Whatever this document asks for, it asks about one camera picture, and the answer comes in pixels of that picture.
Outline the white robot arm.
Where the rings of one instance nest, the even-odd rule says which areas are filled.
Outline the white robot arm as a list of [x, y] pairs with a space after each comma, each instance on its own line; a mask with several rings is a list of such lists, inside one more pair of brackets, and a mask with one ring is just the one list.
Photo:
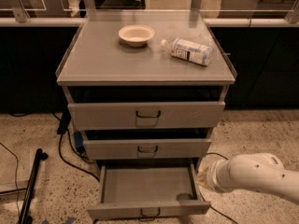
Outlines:
[[200, 184], [218, 193], [245, 189], [276, 195], [299, 204], [299, 172], [287, 170], [270, 153], [243, 154], [217, 160], [199, 173]]

